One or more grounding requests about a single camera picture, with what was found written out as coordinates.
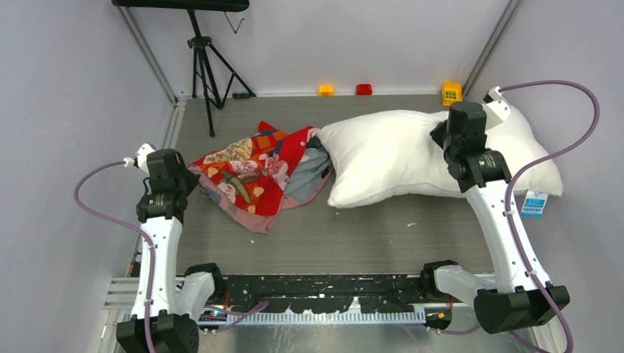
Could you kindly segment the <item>white pillow insert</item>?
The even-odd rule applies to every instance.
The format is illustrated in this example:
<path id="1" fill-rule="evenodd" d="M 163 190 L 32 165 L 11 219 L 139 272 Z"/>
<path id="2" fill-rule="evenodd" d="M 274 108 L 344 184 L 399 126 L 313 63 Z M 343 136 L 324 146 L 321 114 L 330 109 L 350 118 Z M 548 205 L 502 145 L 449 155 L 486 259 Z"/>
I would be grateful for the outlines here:
<path id="1" fill-rule="evenodd" d="M 513 176 L 547 151 L 520 110 L 510 105 L 510 111 L 504 123 L 486 131 L 486 147 L 503 154 Z M 338 209 L 363 207 L 405 194 L 464 199 L 448 173 L 442 149 L 429 135 L 447 115 L 446 111 L 388 110 L 322 127 L 315 137 L 336 172 L 327 204 Z M 561 174 L 552 160 L 520 177 L 514 194 L 527 190 L 563 195 Z"/>

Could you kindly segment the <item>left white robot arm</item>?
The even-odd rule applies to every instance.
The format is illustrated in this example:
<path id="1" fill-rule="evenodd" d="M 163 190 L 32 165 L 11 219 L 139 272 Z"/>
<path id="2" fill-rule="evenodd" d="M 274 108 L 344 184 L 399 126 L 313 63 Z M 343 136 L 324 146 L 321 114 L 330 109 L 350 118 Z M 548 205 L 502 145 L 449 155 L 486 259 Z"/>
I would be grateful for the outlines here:
<path id="1" fill-rule="evenodd" d="M 199 177 L 186 168 L 179 152 L 149 143 L 124 164 L 147 177 L 136 206 L 143 238 L 138 290 L 130 318 L 116 327 L 116 340 L 126 352 L 197 352 L 203 307 L 218 304 L 226 293 L 214 263 L 190 267 L 177 287 L 184 212 Z"/>

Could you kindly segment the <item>red cartoon print pillowcase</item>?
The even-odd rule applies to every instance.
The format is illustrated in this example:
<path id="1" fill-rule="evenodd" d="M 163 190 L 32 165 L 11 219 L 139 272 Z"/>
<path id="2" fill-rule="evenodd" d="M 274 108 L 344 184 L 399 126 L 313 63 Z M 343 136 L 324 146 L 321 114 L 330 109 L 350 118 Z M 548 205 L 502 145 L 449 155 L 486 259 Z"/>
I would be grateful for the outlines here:
<path id="1" fill-rule="evenodd" d="M 311 202 L 333 170 L 330 155 L 307 126 L 286 132 L 261 121 L 255 135 L 189 165 L 199 191 L 234 221 L 266 234 L 281 210 Z"/>

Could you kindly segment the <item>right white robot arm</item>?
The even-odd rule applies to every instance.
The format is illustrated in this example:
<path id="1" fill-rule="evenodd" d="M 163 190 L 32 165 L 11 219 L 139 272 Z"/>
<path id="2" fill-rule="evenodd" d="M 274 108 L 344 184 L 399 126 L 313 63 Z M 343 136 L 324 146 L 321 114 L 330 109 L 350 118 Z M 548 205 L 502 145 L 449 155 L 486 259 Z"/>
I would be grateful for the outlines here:
<path id="1" fill-rule="evenodd" d="M 477 216 L 495 279 L 490 282 L 443 260 L 423 266 L 420 292 L 430 302 L 448 295 L 469 305 L 490 334 L 542 326 L 570 303 L 567 289 L 552 284 L 534 254 L 512 200 L 512 176 L 504 156 L 486 145 L 486 130 L 504 122 L 509 113 L 502 100 L 456 102 L 447 119 L 430 132 Z"/>

